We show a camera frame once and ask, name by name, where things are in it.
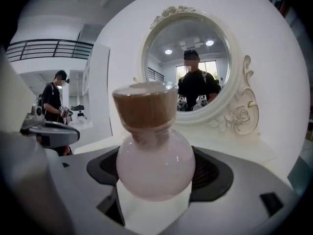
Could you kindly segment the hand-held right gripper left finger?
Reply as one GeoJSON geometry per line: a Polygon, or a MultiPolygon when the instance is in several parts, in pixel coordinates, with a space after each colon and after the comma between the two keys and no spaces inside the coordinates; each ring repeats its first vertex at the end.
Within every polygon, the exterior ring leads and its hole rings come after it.
{"type": "Polygon", "coordinates": [[[76,235],[124,235],[123,225],[107,216],[109,210],[121,217],[117,189],[102,185],[87,172],[88,162],[97,152],[60,157],[46,150],[49,170],[74,225],[76,235]]]}

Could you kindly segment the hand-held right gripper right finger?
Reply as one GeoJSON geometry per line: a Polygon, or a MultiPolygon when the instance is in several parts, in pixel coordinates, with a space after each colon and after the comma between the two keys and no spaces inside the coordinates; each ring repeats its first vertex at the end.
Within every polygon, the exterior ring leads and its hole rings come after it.
{"type": "Polygon", "coordinates": [[[263,166],[193,148],[196,171],[187,209],[190,235],[269,235],[297,195],[263,166]]]}

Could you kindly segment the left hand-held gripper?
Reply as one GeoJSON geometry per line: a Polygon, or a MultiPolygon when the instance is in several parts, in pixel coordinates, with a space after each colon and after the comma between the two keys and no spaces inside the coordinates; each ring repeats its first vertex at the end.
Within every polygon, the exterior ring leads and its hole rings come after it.
{"type": "Polygon", "coordinates": [[[52,149],[60,156],[72,155],[70,145],[79,141],[80,132],[69,125],[48,121],[40,106],[33,105],[20,129],[21,134],[34,137],[44,148],[52,149]]]}

